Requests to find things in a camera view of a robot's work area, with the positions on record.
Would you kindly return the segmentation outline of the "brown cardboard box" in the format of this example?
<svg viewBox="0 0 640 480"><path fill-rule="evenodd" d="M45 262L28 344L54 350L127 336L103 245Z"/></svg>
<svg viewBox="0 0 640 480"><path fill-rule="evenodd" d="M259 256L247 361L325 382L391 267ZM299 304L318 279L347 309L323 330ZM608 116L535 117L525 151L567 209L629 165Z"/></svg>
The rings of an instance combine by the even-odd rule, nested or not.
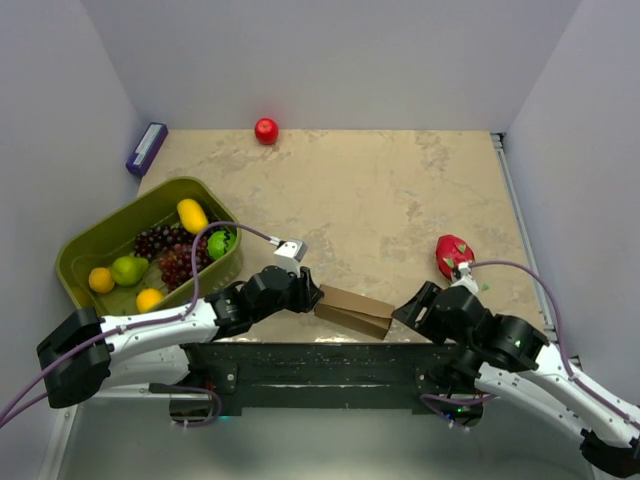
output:
<svg viewBox="0 0 640 480"><path fill-rule="evenodd" d="M329 285L320 290L324 296L314 308L316 317L377 340L386 337L393 305Z"/></svg>

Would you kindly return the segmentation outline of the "olive green plastic bin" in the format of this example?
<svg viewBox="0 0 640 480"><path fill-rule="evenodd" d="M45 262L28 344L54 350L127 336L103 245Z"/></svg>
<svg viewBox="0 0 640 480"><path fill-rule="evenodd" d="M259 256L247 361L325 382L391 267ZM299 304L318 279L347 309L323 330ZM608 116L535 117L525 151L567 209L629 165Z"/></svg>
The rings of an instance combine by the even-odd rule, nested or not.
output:
<svg viewBox="0 0 640 480"><path fill-rule="evenodd" d="M237 220L231 210L196 178L177 177L161 183L89 227L61 249L56 263L57 275L75 307L93 307L101 315L134 314L137 312L136 297L146 288L163 292L161 308L190 300L193 280L184 269L178 272L176 286L166 283L168 276L158 266L166 256L164 251L150 262L140 281L133 286L116 285L108 293L97 293L89 285L93 269L109 267L116 259L134 254L135 239L142 231L178 229L181 220L177 205L184 199L195 200L210 221Z"/></svg>

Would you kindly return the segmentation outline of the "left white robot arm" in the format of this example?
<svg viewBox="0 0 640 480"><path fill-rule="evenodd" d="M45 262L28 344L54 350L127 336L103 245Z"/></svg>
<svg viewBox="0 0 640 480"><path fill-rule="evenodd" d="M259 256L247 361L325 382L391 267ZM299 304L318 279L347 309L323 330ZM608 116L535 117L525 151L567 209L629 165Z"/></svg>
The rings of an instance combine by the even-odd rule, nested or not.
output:
<svg viewBox="0 0 640 480"><path fill-rule="evenodd" d="M48 403L61 409L101 390L143 381L196 392L206 383L205 365L184 358L169 373L156 367L162 361L161 350L230 338L283 310L308 313L323 296L309 268L292 273L271 265L247 281L180 307L131 316L101 316L92 307L81 308L36 349ZM152 356L152 365L129 365L145 355Z"/></svg>

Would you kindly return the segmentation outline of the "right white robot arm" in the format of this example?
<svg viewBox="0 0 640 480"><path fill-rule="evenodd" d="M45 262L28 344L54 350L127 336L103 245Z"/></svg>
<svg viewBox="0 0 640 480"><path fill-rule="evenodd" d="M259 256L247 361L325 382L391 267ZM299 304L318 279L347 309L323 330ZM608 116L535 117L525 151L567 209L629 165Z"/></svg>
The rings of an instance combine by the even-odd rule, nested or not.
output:
<svg viewBox="0 0 640 480"><path fill-rule="evenodd" d="M429 375L444 389L472 388L508 400L580 440L585 460L617 478L639 472L639 408L562 359L527 321L494 314L473 280L425 283L392 316L431 342L459 351Z"/></svg>

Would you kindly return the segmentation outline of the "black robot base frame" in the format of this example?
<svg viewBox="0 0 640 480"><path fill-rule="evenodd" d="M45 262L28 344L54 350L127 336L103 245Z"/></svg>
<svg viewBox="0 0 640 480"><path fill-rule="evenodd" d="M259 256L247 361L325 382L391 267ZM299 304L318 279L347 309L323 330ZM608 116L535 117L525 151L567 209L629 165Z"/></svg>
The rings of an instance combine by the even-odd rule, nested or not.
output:
<svg viewBox="0 0 640 480"><path fill-rule="evenodd" d="M430 343L216 342L184 346L188 375L175 387L153 383L170 397L172 420L201 422L239 416L252 408L442 411L466 427L479 422L482 404L471 386L447 385L444 367L459 350Z"/></svg>

